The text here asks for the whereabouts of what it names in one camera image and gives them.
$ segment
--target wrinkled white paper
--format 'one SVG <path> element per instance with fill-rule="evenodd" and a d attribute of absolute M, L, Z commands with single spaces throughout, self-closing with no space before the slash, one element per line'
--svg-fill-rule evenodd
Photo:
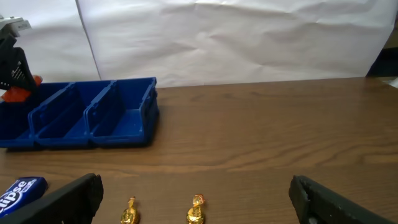
<path fill-rule="evenodd" d="M 102 79 L 158 86 L 363 77 L 397 11 L 396 0 L 79 3 Z"/>
<path fill-rule="evenodd" d="M 99 80 L 75 0 L 0 0 L 4 17 L 23 17 L 32 29 L 21 31 L 29 68 L 44 82 Z"/>

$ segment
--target gold foil wrapped candy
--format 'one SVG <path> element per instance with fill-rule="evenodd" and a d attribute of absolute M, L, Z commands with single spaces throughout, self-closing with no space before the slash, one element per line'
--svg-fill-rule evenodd
<path fill-rule="evenodd" d="M 130 198 L 129 208 L 125 209 L 120 219 L 120 224 L 137 224 L 139 222 L 139 213 L 134 208 L 135 197 Z"/>
<path fill-rule="evenodd" d="M 188 224 L 203 224 L 205 222 L 205 214 L 203 214 L 201 205 L 205 203 L 203 195 L 198 194 L 193 197 L 193 207 L 187 213 Z"/>

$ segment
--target brown wooden surface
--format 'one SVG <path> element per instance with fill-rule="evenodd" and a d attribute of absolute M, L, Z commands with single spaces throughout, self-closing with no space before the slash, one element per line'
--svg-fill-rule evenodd
<path fill-rule="evenodd" d="M 41 175 L 49 192 L 89 172 L 104 200 L 93 223 L 119 223 L 135 195 L 141 224 L 185 223 L 194 194 L 206 224 L 298 223 L 288 196 L 307 175 L 398 222 L 398 90 L 362 78 L 158 90 L 153 145 L 0 151 L 0 190 Z"/>

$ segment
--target blue plastic bin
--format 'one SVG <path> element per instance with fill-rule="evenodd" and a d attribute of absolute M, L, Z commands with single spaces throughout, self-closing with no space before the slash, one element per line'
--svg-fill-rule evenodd
<path fill-rule="evenodd" d="M 112 81 L 85 111 L 91 140 L 100 145 L 145 144 L 159 109 L 156 78 Z"/>
<path fill-rule="evenodd" d="M 0 103 L 0 147 L 32 147 L 28 114 L 68 83 L 43 83 L 23 103 Z"/>
<path fill-rule="evenodd" d="M 88 144 L 84 111 L 111 81 L 73 82 L 29 113 L 34 139 L 42 146 Z"/>

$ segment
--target blue package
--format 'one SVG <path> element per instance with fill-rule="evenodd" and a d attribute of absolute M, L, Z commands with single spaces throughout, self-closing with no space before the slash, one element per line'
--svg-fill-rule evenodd
<path fill-rule="evenodd" d="M 0 197 L 0 217 L 43 196 L 48 184 L 43 177 L 21 177 Z"/>

